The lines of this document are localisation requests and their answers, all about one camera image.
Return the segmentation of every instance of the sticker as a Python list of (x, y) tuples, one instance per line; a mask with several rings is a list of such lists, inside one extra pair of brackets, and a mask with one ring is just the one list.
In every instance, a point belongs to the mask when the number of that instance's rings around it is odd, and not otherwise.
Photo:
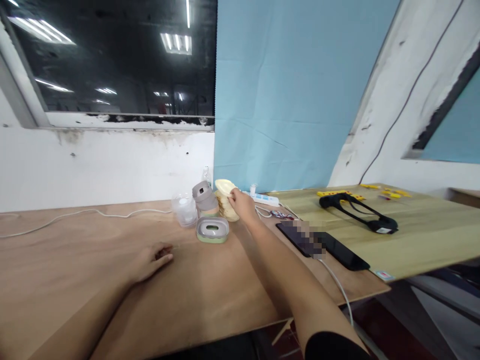
[(390, 275), (386, 271), (375, 271), (375, 275), (377, 275), (380, 279), (385, 281), (395, 279), (395, 276)]
[(387, 229), (387, 228), (381, 227), (376, 232), (379, 233), (379, 234), (388, 234), (391, 231), (392, 231), (392, 229)]

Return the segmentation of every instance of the blue backdrop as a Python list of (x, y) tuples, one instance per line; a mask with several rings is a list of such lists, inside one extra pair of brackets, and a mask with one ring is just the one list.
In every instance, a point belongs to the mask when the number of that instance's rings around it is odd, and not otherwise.
[(214, 177), (327, 185), (398, 3), (219, 0)]
[(480, 164), (480, 72), (477, 71), (425, 147), (423, 159)]

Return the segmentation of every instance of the phone screen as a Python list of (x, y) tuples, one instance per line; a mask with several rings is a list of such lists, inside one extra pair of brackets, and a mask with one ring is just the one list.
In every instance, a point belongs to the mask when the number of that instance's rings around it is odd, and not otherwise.
[(283, 223), (276, 227), (295, 245), (303, 256), (319, 255), (326, 249), (340, 264), (351, 271), (370, 269), (370, 265), (348, 247), (330, 235), (328, 232), (314, 232), (306, 237), (296, 226), (285, 226)]

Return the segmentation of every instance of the power strip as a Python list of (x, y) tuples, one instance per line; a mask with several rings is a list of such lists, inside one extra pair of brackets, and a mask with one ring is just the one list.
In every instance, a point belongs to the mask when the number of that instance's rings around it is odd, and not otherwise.
[(267, 196), (267, 195), (262, 195), (262, 194), (250, 194), (247, 191), (244, 191), (245, 194), (249, 195), (254, 202), (259, 203), (259, 204), (264, 204), (264, 205), (270, 205), (275, 208), (278, 208), (280, 206), (280, 201), (278, 197), (274, 196)]

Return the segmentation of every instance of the window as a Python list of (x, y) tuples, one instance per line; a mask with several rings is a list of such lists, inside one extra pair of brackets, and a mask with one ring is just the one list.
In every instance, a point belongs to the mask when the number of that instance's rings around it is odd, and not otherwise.
[(217, 0), (2, 0), (1, 21), (37, 126), (213, 129)]
[(480, 44), (476, 48), (471, 58), (466, 63), (455, 85), (448, 93), (448, 96), (438, 109), (433, 113), (425, 130), (418, 136), (418, 139), (413, 144), (414, 151), (423, 151), (429, 143), (435, 131), (439, 128), (442, 121), (445, 119), (449, 111), (452, 109), (455, 102), (458, 100), (461, 93), (465, 90), (470, 80), (474, 77), (480, 67)]

